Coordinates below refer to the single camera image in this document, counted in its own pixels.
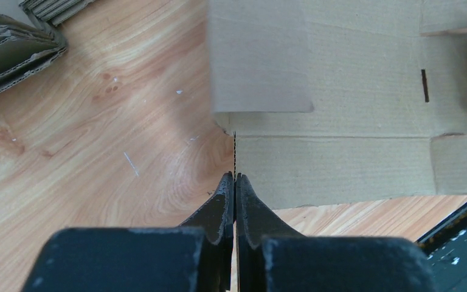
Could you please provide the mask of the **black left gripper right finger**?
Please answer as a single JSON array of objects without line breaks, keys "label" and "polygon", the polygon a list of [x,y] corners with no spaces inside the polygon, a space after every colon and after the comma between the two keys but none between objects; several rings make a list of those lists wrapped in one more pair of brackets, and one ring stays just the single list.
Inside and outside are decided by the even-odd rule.
[{"label": "black left gripper right finger", "polygon": [[284,222],[256,195],[249,178],[241,173],[235,181],[235,219],[237,222],[238,291],[266,291],[266,259],[263,240],[303,237]]}]

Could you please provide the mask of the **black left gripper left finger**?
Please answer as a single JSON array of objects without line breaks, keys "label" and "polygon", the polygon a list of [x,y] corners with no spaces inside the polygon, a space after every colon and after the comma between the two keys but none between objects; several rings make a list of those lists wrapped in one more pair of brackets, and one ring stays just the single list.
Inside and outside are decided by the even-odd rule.
[{"label": "black left gripper left finger", "polygon": [[206,240],[199,255],[197,291],[229,291],[234,245],[234,178],[225,173],[210,198],[181,226],[200,228]]}]

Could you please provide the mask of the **brown cardboard box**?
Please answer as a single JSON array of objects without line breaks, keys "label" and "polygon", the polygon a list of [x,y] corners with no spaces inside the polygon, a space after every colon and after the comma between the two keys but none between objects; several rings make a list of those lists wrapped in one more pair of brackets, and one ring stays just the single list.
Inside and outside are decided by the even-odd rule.
[{"label": "brown cardboard box", "polygon": [[212,113],[274,209],[467,195],[467,1],[209,1]]}]

